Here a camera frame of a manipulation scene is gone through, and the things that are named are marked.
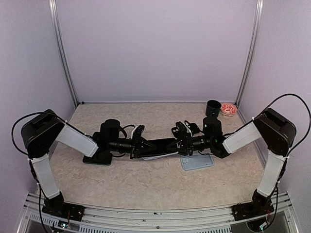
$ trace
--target tabletop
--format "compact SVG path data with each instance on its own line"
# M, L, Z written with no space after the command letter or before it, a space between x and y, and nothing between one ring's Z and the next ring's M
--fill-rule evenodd
M79 105L70 123L92 135L107 119L122 126L145 125L147 140L173 137L177 121L195 122L202 128L205 104L126 103ZM238 129L239 116L219 115L224 133ZM263 174L253 144L220 159L214 166L184 171L179 155L144 161L129 155L113 158L110 166L89 165L83 155L58 144L51 168L65 201L126 209L188 209L250 201Z

